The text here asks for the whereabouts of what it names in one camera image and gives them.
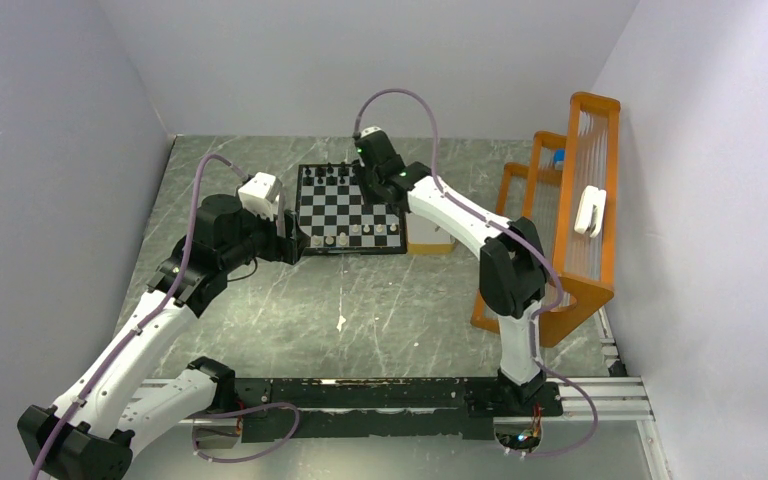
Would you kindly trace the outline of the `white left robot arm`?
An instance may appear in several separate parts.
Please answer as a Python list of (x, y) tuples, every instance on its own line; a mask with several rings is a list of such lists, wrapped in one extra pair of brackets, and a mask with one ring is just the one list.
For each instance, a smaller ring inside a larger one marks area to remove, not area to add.
[(159, 357), (228, 286), (242, 265), (293, 265), (309, 244), (281, 201), (215, 194), (192, 204), (188, 231), (158, 267), (137, 309), (92, 366), (51, 406), (29, 406), (17, 428), (30, 476), (120, 479), (137, 453), (179, 421), (234, 415), (235, 372), (207, 357), (141, 405), (130, 403)]

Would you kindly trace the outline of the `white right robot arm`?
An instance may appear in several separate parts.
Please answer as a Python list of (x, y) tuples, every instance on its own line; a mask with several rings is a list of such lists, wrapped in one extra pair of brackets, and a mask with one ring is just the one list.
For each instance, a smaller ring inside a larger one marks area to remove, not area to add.
[(479, 294), (497, 317), (502, 342), (500, 402), (510, 413), (525, 413), (546, 381), (537, 333), (548, 273), (534, 224), (493, 214), (429, 166), (406, 164), (378, 128), (356, 133), (353, 140), (359, 155), (354, 172), (365, 200), (432, 222), (478, 259)]

